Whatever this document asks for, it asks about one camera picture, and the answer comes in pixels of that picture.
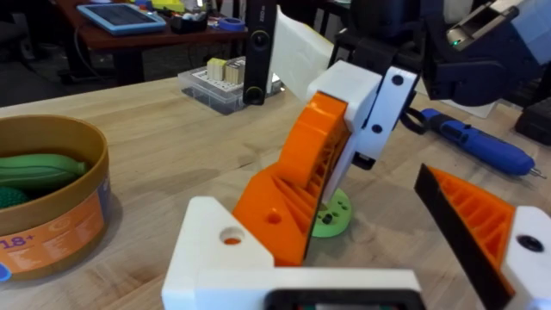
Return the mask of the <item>bare white left gripper left finger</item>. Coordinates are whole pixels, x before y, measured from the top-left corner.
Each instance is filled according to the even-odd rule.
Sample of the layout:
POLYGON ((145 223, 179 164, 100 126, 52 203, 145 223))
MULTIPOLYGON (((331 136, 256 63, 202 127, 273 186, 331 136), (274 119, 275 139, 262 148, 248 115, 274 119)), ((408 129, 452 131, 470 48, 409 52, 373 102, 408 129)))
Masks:
POLYGON ((271 253, 216 199, 189 201, 162 287, 166 309, 261 309, 271 253))

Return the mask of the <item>white orange left gripper right finger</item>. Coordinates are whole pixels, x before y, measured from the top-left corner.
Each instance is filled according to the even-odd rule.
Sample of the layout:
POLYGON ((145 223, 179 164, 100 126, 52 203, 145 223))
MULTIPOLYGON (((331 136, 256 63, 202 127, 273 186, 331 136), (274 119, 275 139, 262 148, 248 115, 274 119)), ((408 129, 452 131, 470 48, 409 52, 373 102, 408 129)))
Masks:
POLYGON ((485 309, 550 310, 550 217, 426 164, 415 192, 485 309))

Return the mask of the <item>finger of the white orange right gripper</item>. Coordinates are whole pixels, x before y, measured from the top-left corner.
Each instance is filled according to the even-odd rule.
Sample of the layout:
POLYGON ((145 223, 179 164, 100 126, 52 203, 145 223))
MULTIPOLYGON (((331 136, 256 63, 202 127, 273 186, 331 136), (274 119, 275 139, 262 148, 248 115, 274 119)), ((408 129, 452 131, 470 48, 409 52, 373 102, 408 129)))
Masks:
POLYGON ((302 110, 275 165, 276 175, 301 187, 314 176, 328 147, 334 158, 325 189, 336 189, 350 167, 362 124, 375 101, 383 75, 339 61, 307 88, 302 110))
POLYGON ((347 103, 344 122, 350 131, 322 202, 332 198, 355 155, 379 158, 417 81, 416 73, 395 66, 383 76, 358 66, 333 66, 320 76, 322 92, 347 103))

